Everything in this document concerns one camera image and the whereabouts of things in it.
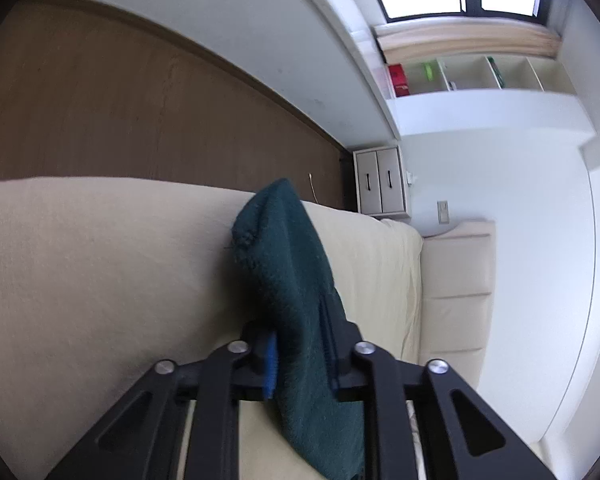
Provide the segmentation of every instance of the beige curtain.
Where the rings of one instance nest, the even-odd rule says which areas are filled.
[[[542,25],[505,18],[421,18],[376,27],[388,64],[451,54],[555,57],[561,38]]]

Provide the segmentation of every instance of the dark green towel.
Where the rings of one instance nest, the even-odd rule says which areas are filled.
[[[282,432],[322,475],[350,480],[363,466],[363,410],[329,388],[320,311],[345,314],[320,238],[286,179],[256,194],[232,232],[236,262],[278,333]]]

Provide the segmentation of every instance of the headboard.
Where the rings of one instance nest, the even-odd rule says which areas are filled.
[[[493,310],[495,224],[462,222],[425,238],[420,265],[420,364],[444,359],[476,387]]]

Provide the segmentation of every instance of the nightstand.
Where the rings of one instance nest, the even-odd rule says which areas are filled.
[[[376,218],[409,218],[409,188],[399,146],[353,153],[358,211]]]

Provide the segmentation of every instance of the green object on shelf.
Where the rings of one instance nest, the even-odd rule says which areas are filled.
[[[433,81],[433,68],[431,67],[431,63],[424,64],[424,73],[427,75],[427,81]]]
[[[502,77],[502,74],[500,73],[500,69],[496,65],[496,62],[493,59],[493,57],[488,56],[487,60],[489,61],[491,68],[493,68],[493,73],[496,75],[496,79],[498,80],[498,84],[500,85],[500,88],[506,87],[506,85],[504,83],[504,78]]]

